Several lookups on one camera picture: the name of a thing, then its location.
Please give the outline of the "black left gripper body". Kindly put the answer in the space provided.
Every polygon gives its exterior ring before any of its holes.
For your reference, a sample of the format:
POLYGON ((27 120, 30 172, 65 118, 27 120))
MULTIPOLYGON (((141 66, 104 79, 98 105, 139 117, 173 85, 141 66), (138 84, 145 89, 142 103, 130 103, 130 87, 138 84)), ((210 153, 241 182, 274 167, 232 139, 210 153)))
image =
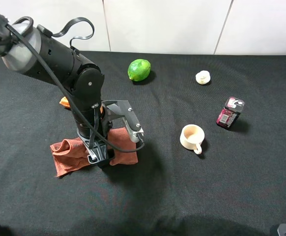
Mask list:
MULTIPOLYGON (((104 138, 107 138, 108 131, 112 128, 112 123, 110 121, 103 120, 106 115, 105 111, 101 112, 100 108, 91 108, 87 111, 81 111, 81 113, 98 133, 100 133, 104 138)), ((76 114, 76 124, 79 135, 84 138, 88 148, 92 148, 92 145, 95 145, 95 141, 101 142, 100 138, 93 134, 93 131, 78 114, 76 114)))

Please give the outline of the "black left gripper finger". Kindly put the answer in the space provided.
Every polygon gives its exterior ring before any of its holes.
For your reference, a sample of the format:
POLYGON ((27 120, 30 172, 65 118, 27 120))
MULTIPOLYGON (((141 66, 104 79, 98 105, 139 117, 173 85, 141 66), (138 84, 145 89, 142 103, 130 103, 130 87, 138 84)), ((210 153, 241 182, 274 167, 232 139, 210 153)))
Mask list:
POLYGON ((98 167, 103 169, 110 166, 110 161, 114 159, 114 150, 108 149, 104 155, 104 159, 98 163, 98 167))
POLYGON ((86 147, 88 151, 88 162, 90 164, 98 164, 101 160, 104 159, 106 153, 107 145, 105 143, 95 142, 93 148, 86 147))

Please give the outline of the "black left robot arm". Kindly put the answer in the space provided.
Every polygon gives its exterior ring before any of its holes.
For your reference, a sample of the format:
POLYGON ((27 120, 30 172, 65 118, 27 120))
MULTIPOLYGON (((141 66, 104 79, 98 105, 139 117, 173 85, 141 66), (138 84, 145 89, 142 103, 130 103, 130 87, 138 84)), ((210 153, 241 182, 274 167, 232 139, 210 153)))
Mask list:
MULTIPOLYGON (((0 57, 5 66, 20 74, 44 81, 55 82, 35 55, 7 28, 8 20, 0 15, 0 57)), ((76 105, 71 109, 90 164, 104 168, 113 159, 113 152, 93 131, 92 125, 104 138, 112 124, 104 120, 106 106, 101 99, 104 75, 100 68, 74 47, 58 42, 45 27, 34 27, 31 17, 22 17, 12 27, 36 50, 68 92, 76 105)))

